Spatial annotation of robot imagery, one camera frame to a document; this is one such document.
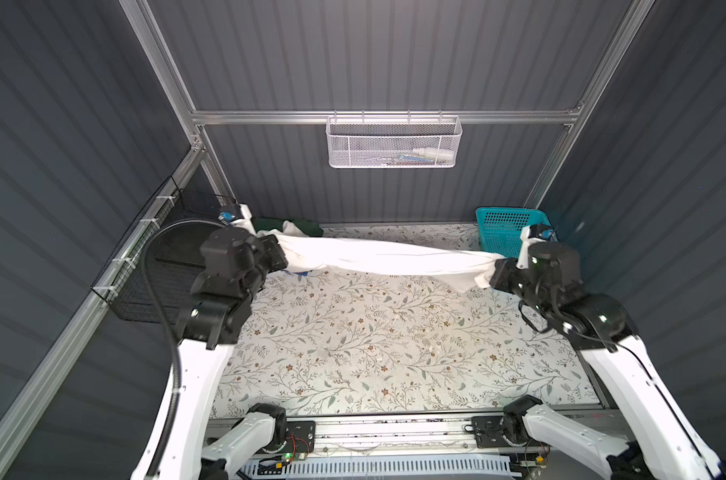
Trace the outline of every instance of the gray corrugated wall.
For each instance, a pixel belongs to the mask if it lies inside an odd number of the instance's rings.
[[[0,418],[187,150],[117,2],[0,1]],[[64,416],[125,408],[85,383],[60,397]]]
[[[543,204],[726,457],[726,1],[657,1]]]
[[[150,1],[200,110],[574,108],[628,4]],[[562,128],[464,125],[454,168],[341,171],[320,127],[207,130],[257,214],[343,223],[522,206]]]

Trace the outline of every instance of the white cloth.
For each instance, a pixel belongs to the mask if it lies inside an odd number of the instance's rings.
[[[327,266],[380,275],[434,276],[456,291],[474,286],[488,288],[493,264],[503,255],[464,250],[441,250],[428,246],[378,240],[308,237],[286,221],[283,231],[260,231],[259,236],[278,238],[289,272],[307,272]]]

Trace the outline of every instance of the floral tablecloth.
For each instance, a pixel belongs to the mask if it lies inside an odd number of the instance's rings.
[[[326,235],[479,249],[473,224],[330,228]],[[568,341],[556,332],[536,335],[517,303],[495,290],[457,293],[425,276],[270,274],[212,417],[240,416],[257,402],[289,415],[483,408],[525,393],[551,404],[597,403]]]

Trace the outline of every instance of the teal plastic basket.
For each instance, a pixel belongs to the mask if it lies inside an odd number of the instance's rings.
[[[552,225],[544,212],[531,208],[484,206],[475,210],[475,215],[483,250],[515,258],[520,254],[520,231],[524,226]]]

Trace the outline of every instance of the green cloth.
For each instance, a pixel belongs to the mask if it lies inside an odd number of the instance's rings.
[[[264,218],[262,216],[253,218],[251,222],[254,224],[254,228],[257,232],[260,230],[280,230],[283,231],[283,222],[288,220],[293,225],[296,225],[297,228],[301,230],[301,232],[304,235],[307,236],[322,236],[323,235],[323,229],[320,228],[318,224],[315,222],[311,222],[310,220],[304,220],[304,219],[279,219],[279,218]]]

